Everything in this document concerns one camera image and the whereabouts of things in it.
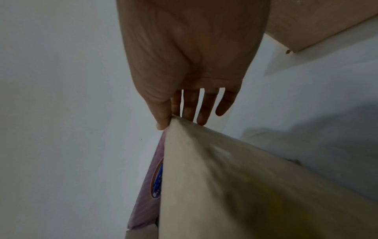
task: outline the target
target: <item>purple package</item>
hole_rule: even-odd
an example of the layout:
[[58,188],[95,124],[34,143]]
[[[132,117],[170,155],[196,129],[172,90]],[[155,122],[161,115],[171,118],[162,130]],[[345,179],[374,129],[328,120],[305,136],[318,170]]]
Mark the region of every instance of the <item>purple package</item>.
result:
[[159,216],[161,178],[163,174],[165,131],[157,145],[147,175],[131,213],[128,230],[141,229],[154,224]]

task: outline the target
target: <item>brown wooden panel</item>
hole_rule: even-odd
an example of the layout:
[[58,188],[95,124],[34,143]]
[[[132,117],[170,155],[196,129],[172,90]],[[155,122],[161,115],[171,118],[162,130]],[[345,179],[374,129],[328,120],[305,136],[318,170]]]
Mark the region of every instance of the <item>brown wooden panel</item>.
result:
[[378,207],[182,118],[166,136],[159,239],[378,238]]
[[378,0],[271,0],[266,33],[296,52],[378,14]]

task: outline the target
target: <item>hand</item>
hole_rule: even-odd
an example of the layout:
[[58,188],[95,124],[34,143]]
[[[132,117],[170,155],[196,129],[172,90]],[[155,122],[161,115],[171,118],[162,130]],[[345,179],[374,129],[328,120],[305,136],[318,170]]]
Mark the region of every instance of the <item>hand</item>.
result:
[[133,82],[160,130],[172,114],[206,124],[219,88],[215,113],[234,103],[260,45],[268,0],[117,0],[125,51]]

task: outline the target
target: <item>logo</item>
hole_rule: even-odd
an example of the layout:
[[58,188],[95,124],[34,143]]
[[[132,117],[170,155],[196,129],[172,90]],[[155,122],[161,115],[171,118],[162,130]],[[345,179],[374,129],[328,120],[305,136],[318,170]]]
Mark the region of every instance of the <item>logo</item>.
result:
[[158,199],[161,196],[161,179],[163,177],[163,160],[162,158],[158,163],[154,175],[151,179],[150,194],[154,199]]

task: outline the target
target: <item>white wall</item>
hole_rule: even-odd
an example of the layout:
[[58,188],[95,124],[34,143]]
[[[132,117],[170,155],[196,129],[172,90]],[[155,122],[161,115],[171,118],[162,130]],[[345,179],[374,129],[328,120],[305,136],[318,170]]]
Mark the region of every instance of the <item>white wall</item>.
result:
[[115,1],[0,1],[0,238],[124,238],[161,132],[117,19]]
[[223,133],[378,201],[378,17],[286,50],[264,37]]

